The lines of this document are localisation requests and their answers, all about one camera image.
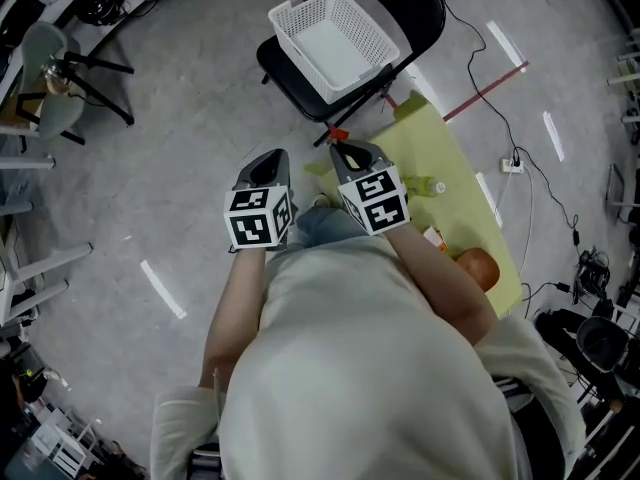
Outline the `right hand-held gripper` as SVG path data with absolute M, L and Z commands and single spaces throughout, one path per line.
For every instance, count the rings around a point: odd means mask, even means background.
M 343 205 L 370 236 L 410 221 L 406 187 L 379 146 L 348 139 L 331 144 L 329 153 Z

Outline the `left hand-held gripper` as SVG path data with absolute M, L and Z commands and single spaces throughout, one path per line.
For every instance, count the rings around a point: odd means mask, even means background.
M 261 154 L 241 169 L 234 187 L 246 189 L 228 191 L 224 199 L 230 253 L 286 250 L 297 211 L 290 183 L 289 155 L 282 148 Z

